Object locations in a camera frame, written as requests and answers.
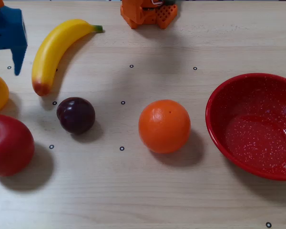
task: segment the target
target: apple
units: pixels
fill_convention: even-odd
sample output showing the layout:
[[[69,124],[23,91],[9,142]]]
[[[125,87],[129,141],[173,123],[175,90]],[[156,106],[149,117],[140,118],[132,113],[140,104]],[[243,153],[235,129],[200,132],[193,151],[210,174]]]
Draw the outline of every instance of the apple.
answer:
[[[34,154],[34,139],[19,120],[0,114],[0,176],[24,169]]]

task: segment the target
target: yellow banana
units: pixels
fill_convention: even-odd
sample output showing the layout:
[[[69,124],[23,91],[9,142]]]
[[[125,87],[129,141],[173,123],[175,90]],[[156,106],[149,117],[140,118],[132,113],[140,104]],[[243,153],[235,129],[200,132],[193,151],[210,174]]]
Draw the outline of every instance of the yellow banana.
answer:
[[[39,96],[47,95],[53,85],[57,65],[65,51],[79,38],[91,32],[102,32],[101,25],[90,25],[80,19],[57,26],[38,49],[32,69],[33,89]]]

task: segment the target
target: light wooden surface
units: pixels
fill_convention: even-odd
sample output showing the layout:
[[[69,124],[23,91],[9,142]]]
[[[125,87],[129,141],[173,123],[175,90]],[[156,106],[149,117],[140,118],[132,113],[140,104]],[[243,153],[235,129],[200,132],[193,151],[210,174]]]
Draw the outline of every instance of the light wooden surface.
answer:
[[[11,91],[2,113],[29,127],[36,156],[20,174],[0,178],[0,229],[264,229],[268,221],[286,229],[286,182],[228,163],[204,121],[208,97],[224,80],[286,77],[286,2],[183,2],[165,31],[131,30],[119,2],[7,5],[22,9],[29,46],[18,77],[10,51],[0,51]],[[35,53],[72,18],[106,32],[67,51],[52,94],[40,99],[31,85]],[[60,127],[52,105],[71,96],[88,99],[97,115],[78,138]],[[178,154],[153,155],[139,139],[140,112],[158,99],[180,102],[191,117],[190,141]]]

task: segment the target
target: plum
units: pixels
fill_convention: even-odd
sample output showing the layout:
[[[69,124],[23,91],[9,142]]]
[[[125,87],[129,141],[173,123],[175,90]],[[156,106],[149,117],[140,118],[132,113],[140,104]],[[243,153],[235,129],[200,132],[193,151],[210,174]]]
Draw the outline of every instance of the plum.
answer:
[[[56,115],[61,126],[75,135],[88,131],[95,121],[93,106],[89,101],[79,97],[62,101],[57,107]]]

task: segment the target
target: red bowl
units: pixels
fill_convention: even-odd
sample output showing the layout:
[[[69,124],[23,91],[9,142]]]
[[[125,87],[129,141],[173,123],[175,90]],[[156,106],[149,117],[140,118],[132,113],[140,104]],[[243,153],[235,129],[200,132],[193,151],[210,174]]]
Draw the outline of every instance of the red bowl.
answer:
[[[233,77],[212,93],[206,126],[217,148],[260,177],[286,180],[286,79],[266,73]]]

